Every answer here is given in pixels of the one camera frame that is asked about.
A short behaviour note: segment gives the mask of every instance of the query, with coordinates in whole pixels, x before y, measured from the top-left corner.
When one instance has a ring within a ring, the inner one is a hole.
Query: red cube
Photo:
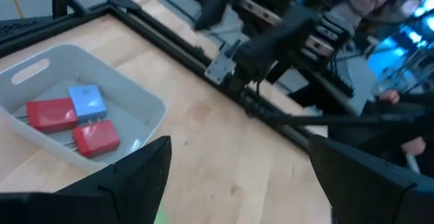
[[[109,120],[75,128],[73,139],[80,154],[86,157],[116,150],[121,142],[115,126]]]
[[[77,116],[70,98],[30,101],[26,103],[28,124],[44,132],[71,130],[77,126]]]

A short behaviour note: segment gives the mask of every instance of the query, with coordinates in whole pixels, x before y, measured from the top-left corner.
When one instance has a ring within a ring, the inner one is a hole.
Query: plastic container
[[[0,73],[0,116],[17,134],[93,173],[146,145],[165,117],[164,102],[85,50],[59,45]],[[116,151],[87,159],[73,151],[71,131],[43,134],[28,126],[30,100],[67,98],[68,88],[96,84],[121,139]]]

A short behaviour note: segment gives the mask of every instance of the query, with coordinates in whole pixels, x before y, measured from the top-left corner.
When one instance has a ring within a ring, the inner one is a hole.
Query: wooden tabletop
[[[188,42],[218,49],[156,0],[134,0]],[[79,45],[161,97],[167,117],[155,138],[172,137],[162,208],[168,223],[329,223],[330,205],[306,154],[147,40],[103,16],[0,60],[4,70],[60,43]],[[303,113],[270,84],[262,95]],[[324,128],[311,128],[325,134]],[[0,191],[56,191],[85,173],[8,130],[0,119]]]

